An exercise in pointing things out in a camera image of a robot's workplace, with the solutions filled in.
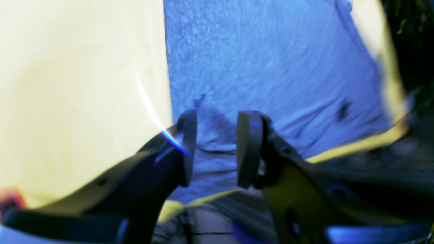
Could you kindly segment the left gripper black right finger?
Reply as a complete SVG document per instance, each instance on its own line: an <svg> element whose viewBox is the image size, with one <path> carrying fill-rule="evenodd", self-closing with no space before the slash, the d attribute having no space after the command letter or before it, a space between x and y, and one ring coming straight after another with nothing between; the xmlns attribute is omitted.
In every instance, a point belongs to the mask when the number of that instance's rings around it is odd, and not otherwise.
<svg viewBox="0 0 434 244"><path fill-rule="evenodd" d="M279 244L432 244L433 197L340 179L302 156L257 111L237 121L238 186L262 191Z"/></svg>

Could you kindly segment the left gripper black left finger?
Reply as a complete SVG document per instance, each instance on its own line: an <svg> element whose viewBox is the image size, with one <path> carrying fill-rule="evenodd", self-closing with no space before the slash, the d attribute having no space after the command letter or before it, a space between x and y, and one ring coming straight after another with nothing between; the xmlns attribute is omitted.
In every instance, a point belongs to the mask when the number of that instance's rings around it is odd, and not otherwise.
<svg viewBox="0 0 434 244"><path fill-rule="evenodd" d="M193 173L197 113L153 137L137 153L72 194L3 216L2 244L149 244L161 209Z"/></svg>

